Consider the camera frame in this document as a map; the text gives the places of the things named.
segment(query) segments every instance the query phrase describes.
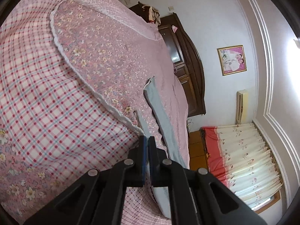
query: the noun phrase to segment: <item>metal screw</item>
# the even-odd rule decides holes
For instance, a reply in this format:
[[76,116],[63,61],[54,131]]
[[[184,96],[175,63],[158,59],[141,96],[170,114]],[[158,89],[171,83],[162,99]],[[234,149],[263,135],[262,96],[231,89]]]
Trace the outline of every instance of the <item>metal screw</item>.
[[134,163],[134,161],[133,161],[132,159],[126,159],[126,160],[124,161],[124,164],[127,165],[127,166],[130,166],[130,165],[132,165],[133,163]]
[[91,177],[94,177],[98,174],[98,171],[96,169],[91,169],[88,171],[88,175]]
[[205,174],[208,174],[208,171],[207,171],[207,169],[206,168],[199,168],[198,169],[198,173],[199,174],[202,174],[202,175],[205,175]]
[[172,161],[170,159],[163,159],[163,164],[165,164],[165,165],[171,165]]

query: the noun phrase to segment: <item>gold picture frame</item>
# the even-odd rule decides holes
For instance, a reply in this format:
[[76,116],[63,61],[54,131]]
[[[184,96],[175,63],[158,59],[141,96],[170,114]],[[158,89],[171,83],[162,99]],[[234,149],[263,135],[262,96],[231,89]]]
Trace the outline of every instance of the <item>gold picture frame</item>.
[[217,49],[223,76],[247,71],[244,47],[229,46]]

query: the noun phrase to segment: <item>floor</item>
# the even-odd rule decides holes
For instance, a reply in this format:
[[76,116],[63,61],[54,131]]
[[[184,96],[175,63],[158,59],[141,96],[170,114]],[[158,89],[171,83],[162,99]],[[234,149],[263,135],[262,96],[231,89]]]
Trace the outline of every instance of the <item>floor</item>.
[[207,169],[206,154],[204,151],[200,131],[190,133],[188,149],[190,154],[190,169],[194,171],[201,167]]

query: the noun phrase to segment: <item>white floral curtain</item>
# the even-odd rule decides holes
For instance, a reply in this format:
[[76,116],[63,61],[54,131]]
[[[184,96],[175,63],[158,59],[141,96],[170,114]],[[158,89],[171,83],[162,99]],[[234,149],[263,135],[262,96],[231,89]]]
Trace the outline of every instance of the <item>white floral curtain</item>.
[[250,208],[281,188],[271,150],[254,124],[204,129],[210,171]]

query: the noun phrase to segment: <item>pink floral bedspread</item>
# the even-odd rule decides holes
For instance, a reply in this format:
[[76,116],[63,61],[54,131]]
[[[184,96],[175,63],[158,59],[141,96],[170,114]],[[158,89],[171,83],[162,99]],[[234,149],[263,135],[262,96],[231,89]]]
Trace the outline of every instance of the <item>pink floral bedspread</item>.
[[[0,55],[0,202],[18,222],[90,168],[125,159],[142,134],[135,109],[166,150],[143,96],[150,77],[188,164],[188,105],[166,46],[119,1],[22,0],[0,28]],[[122,224],[171,223],[149,187],[127,189]]]

